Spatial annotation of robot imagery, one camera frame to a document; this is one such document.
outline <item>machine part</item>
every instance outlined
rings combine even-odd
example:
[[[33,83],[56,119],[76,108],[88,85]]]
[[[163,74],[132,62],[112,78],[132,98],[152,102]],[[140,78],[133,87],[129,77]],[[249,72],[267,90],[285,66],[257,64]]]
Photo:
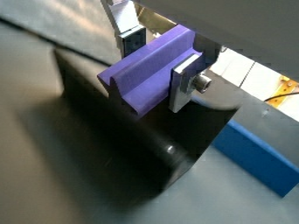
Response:
[[[192,91],[191,100],[177,113],[169,107],[169,97],[140,118],[140,122],[165,134],[196,161],[224,128],[240,106],[240,89],[207,70],[212,79],[209,90]]]
[[[299,80],[297,1],[133,1],[292,80]]]
[[[221,45],[196,33],[192,47],[197,52],[204,53],[207,65],[213,64],[220,55]]]
[[[285,96],[281,96],[279,98],[276,97],[273,99],[271,97],[269,100],[267,100],[267,103],[275,108],[277,108],[281,105],[281,103],[285,100],[287,94],[291,94],[295,91],[295,88],[297,86],[297,83],[293,80],[289,80],[283,75],[280,77],[280,81],[281,81],[281,84],[279,85],[272,97],[276,95],[285,95]]]
[[[116,45],[124,58],[145,45],[145,28],[138,24],[136,7],[130,1],[101,0],[114,28]]]
[[[109,4],[109,5],[114,5],[114,4],[120,4],[120,3],[122,3],[122,2],[126,2],[128,0],[106,0],[106,3]]]
[[[197,54],[191,54],[172,69],[169,110],[173,113],[177,113],[191,100],[195,85],[201,87],[201,84],[197,83],[200,80],[195,80],[195,77],[204,69],[205,60],[203,55],[200,56]]]
[[[167,97],[172,68],[191,54],[201,56],[192,49],[193,36],[193,31],[175,26],[97,75],[106,86],[109,99],[136,118],[144,116]]]
[[[211,78],[208,78],[204,75],[204,73],[196,74],[195,77],[193,77],[191,85],[203,94],[207,91],[207,89],[211,85]]]
[[[97,83],[88,79],[89,71],[81,69],[85,64],[78,61],[80,57],[61,49],[53,53],[64,98],[86,120],[94,135],[105,136],[110,149],[116,149],[116,154],[145,176],[148,187],[160,192],[191,169],[237,108],[232,105],[223,110],[189,102],[184,111],[175,114],[164,99],[145,117],[134,121],[101,94]],[[216,74],[212,79],[212,87],[219,91],[225,89],[228,84],[221,88],[223,79]],[[236,91],[231,92],[229,99],[236,96]]]
[[[173,21],[144,7],[137,14],[137,20],[155,36],[164,34],[176,26]]]
[[[134,122],[117,105],[110,103],[96,83],[86,79],[86,69],[81,69],[84,63],[77,62],[72,52],[54,49],[53,54],[64,98],[86,120],[94,135],[104,135],[116,154],[145,176],[148,187],[160,192],[193,165],[185,149],[157,130]]]
[[[120,53],[124,58],[128,54],[145,45],[145,28],[138,25],[129,31],[121,33],[118,38],[120,40],[117,43],[121,43]]]

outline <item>gray surface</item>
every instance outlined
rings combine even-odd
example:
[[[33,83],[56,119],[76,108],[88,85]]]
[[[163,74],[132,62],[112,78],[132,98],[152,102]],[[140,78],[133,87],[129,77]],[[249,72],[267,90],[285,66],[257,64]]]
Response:
[[[297,223],[297,187],[279,198],[212,148],[161,195],[146,196],[141,177],[61,98],[50,50],[0,25],[2,223]]]
[[[299,80],[295,0],[133,0],[260,64]]]
[[[110,65],[120,60],[100,0],[0,0],[0,18]]]

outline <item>purple block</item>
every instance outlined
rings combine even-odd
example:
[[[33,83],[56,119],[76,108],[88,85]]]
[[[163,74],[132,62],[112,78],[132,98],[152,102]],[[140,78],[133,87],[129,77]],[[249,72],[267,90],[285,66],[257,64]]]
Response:
[[[137,118],[167,97],[172,68],[192,54],[195,33],[176,25],[97,75],[109,98],[124,102]]]

